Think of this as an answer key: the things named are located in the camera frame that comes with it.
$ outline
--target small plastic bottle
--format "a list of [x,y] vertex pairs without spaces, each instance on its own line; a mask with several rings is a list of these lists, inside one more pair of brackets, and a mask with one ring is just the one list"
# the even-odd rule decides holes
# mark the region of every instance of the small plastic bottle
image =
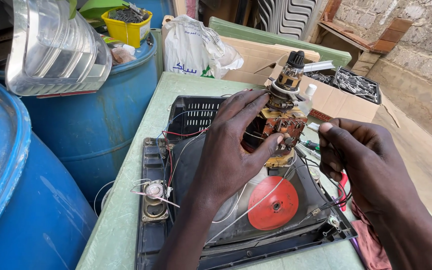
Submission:
[[299,101],[297,103],[297,107],[303,112],[304,115],[308,116],[309,112],[311,111],[311,108],[313,107],[313,95],[316,92],[317,86],[314,84],[309,84],[308,88],[306,88],[306,91],[300,94],[305,101]]

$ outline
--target yellow plastic container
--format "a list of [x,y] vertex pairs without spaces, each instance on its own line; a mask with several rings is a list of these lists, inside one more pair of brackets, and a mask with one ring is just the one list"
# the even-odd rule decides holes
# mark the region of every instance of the yellow plastic container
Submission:
[[[120,6],[111,10],[124,8],[126,7]],[[144,42],[149,35],[151,17],[153,17],[153,13],[147,11],[149,13],[149,18],[143,22],[125,23],[124,21],[108,18],[111,10],[108,10],[103,15],[101,15],[101,18],[106,23],[109,36],[113,39],[121,40],[122,42],[135,48],[139,48],[141,43]]]

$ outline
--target red wire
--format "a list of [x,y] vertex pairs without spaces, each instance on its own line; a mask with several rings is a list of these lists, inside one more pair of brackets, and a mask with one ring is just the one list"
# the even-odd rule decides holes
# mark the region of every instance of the red wire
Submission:
[[163,133],[164,139],[166,141],[166,149],[169,155],[169,165],[171,166],[171,171],[169,172],[169,180],[167,181],[167,186],[169,187],[171,184],[171,176],[173,175],[173,157],[171,156],[171,150],[170,150],[170,142],[166,138],[166,135]]
[[207,131],[208,129],[209,129],[209,128],[206,128],[206,129],[203,129],[203,130],[201,130],[201,131],[194,132],[194,133],[191,133],[191,134],[178,134],[178,133],[174,133],[174,132],[163,131],[163,135],[164,135],[165,133],[168,133],[168,134],[173,134],[173,135],[178,135],[178,136],[191,136],[191,135],[195,135],[195,134],[201,133],[201,132],[203,132],[203,131]]

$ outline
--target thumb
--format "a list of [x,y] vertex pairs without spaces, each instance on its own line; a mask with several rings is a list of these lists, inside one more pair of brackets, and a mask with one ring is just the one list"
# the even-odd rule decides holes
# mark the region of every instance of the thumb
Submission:
[[361,144],[349,131],[335,126],[332,123],[323,123],[319,126],[319,134],[335,148],[346,154],[361,154],[368,148]]
[[261,145],[249,155],[252,164],[263,165],[276,151],[276,146],[283,140],[283,134],[273,133],[267,137]]

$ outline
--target white plastic bag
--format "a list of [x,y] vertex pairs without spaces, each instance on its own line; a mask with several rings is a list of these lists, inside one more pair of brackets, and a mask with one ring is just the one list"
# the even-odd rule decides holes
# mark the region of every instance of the white plastic bag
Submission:
[[166,71],[221,79],[229,70],[243,66],[241,54],[201,21],[180,15],[164,27],[168,31],[164,41]]

